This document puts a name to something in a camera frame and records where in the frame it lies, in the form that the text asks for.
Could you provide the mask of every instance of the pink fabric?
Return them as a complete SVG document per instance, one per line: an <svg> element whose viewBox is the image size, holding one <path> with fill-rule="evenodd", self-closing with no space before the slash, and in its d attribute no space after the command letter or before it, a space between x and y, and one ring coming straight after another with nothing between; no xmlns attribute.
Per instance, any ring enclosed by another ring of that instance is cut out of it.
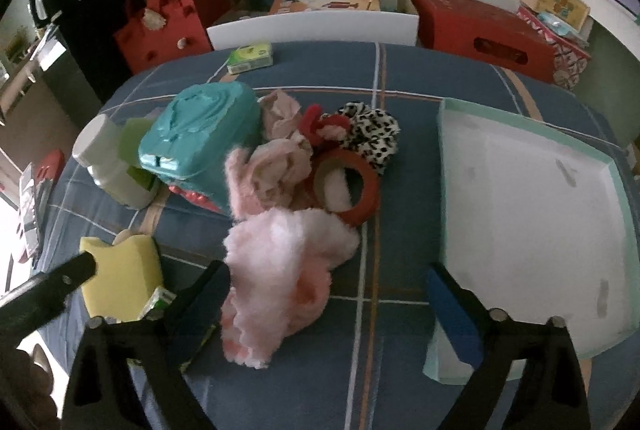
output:
<svg viewBox="0 0 640 430"><path fill-rule="evenodd" d="M224 241L232 280L222 307L226 359L268 366L285 336L321 315L329 271L359 242L355 230L320 209L272 208L231 228Z"/></svg>
<svg viewBox="0 0 640 430"><path fill-rule="evenodd" d="M298 134L273 139L255 149L247 161L246 149L226 157L229 204L235 219L247 219L276 206L287 207L296 185L311 174L311 147Z"/></svg>
<svg viewBox="0 0 640 430"><path fill-rule="evenodd" d="M289 137L297 128L302 114L300 104L282 89L276 89L260 99L264 137Z"/></svg>

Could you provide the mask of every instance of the gray mark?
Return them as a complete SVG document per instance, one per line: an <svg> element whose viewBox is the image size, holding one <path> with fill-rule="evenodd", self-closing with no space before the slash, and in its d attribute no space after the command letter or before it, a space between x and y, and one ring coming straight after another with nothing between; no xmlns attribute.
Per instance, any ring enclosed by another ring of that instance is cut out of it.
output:
<svg viewBox="0 0 640 430"><path fill-rule="evenodd" d="M609 280L600 280L600 291L598 291L598 301L596 303L596 314L598 318L607 316L607 302L609 301Z"/></svg>
<svg viewBox="0 0 640 430"><path fill-rule="evenodd" d="M562 172L562 175L564 176L564 179L568 183L568 185L575 188L575 178L571 175L571 172L564 166L564 163L559 159L556 159L556 165L558 165L558 168L560 169L560 172Z"/></svg>

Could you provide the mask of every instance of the blue tablecloth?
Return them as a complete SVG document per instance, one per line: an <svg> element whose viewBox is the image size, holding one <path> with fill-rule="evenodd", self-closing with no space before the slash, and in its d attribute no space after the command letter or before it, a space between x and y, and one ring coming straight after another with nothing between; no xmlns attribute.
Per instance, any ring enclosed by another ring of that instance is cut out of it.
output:
<svg viewBox="0 0 640 430"><path fill-rule="evenodd" d="M130 79L103 108L116 123L162 108L191 84L225 79L228 51L164 64ZM238 78L263 95L283 88L303 106L335 111L360 100L387 109L400 123L399 153L382 179L379 214L362 228L364 244L334 272L321 318L287 338L267 370L227 363L217 336L187 371L194 395L220 430L434 429L460 393L422 373L434 317L425 301L426 266L440 251L440 153L436 114L456 97L544 121L609 154L618 164L637 233L640 198L606 120L562 89L498 67L419 48L358 42L293 42L274 46L274 65ZM88 172L68 162L47 210L39 268L78 251L84 235L111 242L140 225L145 211L120 206ZM226 217L171 196L155 238L164 281L190 285L225 255ZM88 314L80 292L41 333L70 370ZM606 428L640 384L640 336L597 356L589 404L593 427ZM145 408L161 417L137 373ZM500 428L517 382L508 383L488 428Z"/></svg>

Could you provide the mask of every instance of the red bag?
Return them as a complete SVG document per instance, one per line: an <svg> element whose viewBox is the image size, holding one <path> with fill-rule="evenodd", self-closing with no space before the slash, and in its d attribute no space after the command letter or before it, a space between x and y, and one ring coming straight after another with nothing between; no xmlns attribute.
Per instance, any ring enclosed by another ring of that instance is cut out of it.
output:
<svg viewBox="0 0 640 430"><path fill-rule="evenodd" d="M126 0L129 22L114 37L136 74L212 51L206 28L229 9L227 0L146 0L146 8L135 12L131 0Z"/></svg>

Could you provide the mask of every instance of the white tray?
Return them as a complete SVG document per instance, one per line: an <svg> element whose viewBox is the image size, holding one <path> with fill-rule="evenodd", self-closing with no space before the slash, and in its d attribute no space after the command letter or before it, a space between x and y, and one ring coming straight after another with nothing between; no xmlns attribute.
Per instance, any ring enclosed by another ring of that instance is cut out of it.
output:
<svg viewBox="0 0 640 430"><path fill-rule="evenodd" d="M529 118L454 99L440 107L440 143L443 262L463 288L514 320L561 315L580 359L638 329L635 231L608 155ZM442 383L472 373L439 326L424 372Z"/></svg>

